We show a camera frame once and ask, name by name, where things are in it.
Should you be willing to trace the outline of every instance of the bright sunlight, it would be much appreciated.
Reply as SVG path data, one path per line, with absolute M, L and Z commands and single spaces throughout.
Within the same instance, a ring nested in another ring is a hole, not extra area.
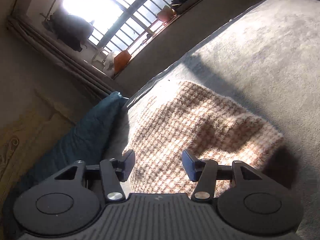
M 106 33 L 123 12 L 111 0 L 63 0 L 63 6 L 68 13 L 87 22 L 94 20 L 93 26 L 102 33 Z

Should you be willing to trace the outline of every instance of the ribbed rubber surface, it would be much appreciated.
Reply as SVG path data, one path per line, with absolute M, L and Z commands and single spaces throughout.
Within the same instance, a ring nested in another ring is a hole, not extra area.
M 43 239 L 24 234 L 20 240 Z M 264 239 L 225 224 L 210 205 L 186 194 L 131 194 L 126 202 L 110 204 L 89 228 L 59 240 L 247 240 Z M 299 239 L 290 234 L 271 239 Z

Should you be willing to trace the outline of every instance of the gray wall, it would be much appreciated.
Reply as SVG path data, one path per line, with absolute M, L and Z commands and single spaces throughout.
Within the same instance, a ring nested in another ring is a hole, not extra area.
M 116 77 L 133 95 L 230 19 L 261 0 L 204 0 L 165 28 Z
M 0 128 L 18 119 L 35 89 L 78 120 L 92 107 L 83 87 L 5 28 L 14 1 L 0 0 Z

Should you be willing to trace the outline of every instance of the black circular base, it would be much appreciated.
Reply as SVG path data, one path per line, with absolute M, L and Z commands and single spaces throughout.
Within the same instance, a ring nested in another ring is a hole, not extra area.
M 100 202 L 81 185 L 83 169 L 84 163 L 66 168 L 64 174 L 76 171 L 74 179 L 56 179 L 53 175 L 24 192 L 13 207 L 18 223 L 44 236 L 68 234 L 87 225 L 98 214 Z
M 277 235 L 296 229 L 303 210 L 289 191 L 261 180 L 249 180 L 218 198 L 218 213 L 232 227 L 252 235 Z

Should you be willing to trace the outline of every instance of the window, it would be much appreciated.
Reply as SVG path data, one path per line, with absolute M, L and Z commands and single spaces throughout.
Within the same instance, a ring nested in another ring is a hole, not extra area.
M 107 55 L 115 50 L 128 50 L 133 54 L 143 41 L 158 33 L 164 26 L 156 14 L 172 0 L 110 0 L 115 19 L 112 25 L 94 23 L 89 40 Z

